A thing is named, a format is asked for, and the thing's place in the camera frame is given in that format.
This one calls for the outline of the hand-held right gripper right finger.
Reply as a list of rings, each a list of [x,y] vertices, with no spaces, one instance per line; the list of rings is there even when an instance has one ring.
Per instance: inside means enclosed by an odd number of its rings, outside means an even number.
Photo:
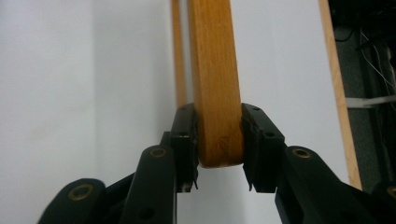
[[[242,125],[245,146],[243,169],[249,189],[274,193],[286,146],[285,137],[255,105],[242,104]]]

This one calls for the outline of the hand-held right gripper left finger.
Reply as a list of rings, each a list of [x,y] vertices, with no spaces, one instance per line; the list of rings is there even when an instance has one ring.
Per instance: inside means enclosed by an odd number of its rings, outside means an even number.
[[[177,191],[190,192],[197,188],[198,153],[197,153],[197,115],[194,104],[179,107],[176,111],[172,128],[163,134],[161,144],[174,150]]]

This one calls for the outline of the wooden board with slots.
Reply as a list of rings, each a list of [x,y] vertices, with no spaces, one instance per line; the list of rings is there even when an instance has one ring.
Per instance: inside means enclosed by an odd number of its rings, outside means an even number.
[[[188,0],[198,155],[205,168],[243,160],[241,98],[230,0]]]

